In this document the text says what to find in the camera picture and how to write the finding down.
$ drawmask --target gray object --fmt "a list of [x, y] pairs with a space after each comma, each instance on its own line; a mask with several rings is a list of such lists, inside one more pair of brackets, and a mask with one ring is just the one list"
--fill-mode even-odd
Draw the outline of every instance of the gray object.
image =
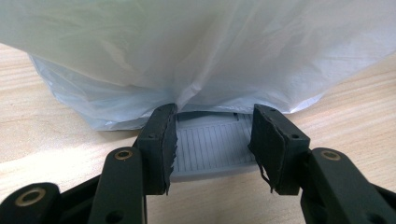
[[235, 175], [257, 169], [248, 149], [252, 116], [190, 112], [177, 115], [177, 157], [171, 181]]

